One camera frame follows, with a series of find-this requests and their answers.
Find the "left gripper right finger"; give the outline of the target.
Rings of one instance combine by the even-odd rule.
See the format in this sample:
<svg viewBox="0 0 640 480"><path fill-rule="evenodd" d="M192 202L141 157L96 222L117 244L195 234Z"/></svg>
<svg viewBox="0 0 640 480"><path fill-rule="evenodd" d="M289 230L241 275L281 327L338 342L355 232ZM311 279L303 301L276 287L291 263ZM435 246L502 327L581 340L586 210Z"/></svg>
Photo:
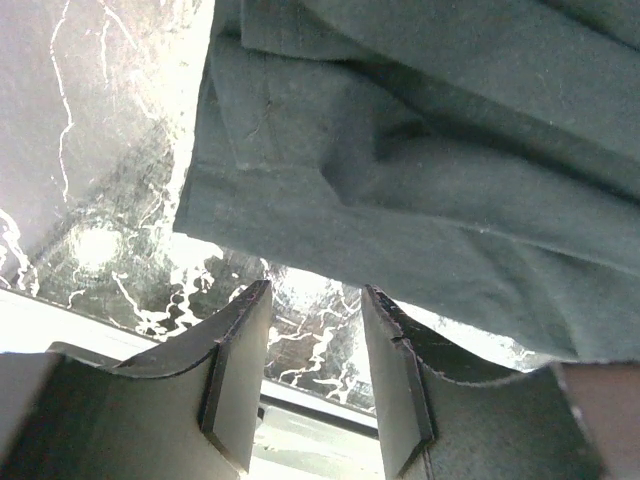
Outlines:
<svg viewBox="0 0 640 480"><path fill-rule="evenodd" d="M522 373L411 319L380 289L362 315L388 479L601 479L555 366Z"/></svg>

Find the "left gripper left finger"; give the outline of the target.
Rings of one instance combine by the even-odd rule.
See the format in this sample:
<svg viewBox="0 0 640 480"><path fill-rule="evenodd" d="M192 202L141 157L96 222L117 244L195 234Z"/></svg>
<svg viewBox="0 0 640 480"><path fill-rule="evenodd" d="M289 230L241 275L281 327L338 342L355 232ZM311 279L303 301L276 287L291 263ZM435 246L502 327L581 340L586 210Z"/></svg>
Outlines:
<svg viewBox="0 0 640 480"><path fill-rule="evenodd" d="M119 363L82 351L1 357L5 479L237 479L250 468L272 291L252 283Z"/></svg>

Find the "black t shirt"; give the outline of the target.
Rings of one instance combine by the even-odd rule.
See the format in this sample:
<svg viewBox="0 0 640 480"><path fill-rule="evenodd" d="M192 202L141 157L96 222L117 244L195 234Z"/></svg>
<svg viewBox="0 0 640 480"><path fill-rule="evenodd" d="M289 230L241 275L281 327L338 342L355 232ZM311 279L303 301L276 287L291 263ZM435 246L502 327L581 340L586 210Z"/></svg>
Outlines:
<svg viewBox="0 0 640 480"><path fill-rule="evenodd" d="M639 356L635 1L219 1L178 232Z"/></svg>

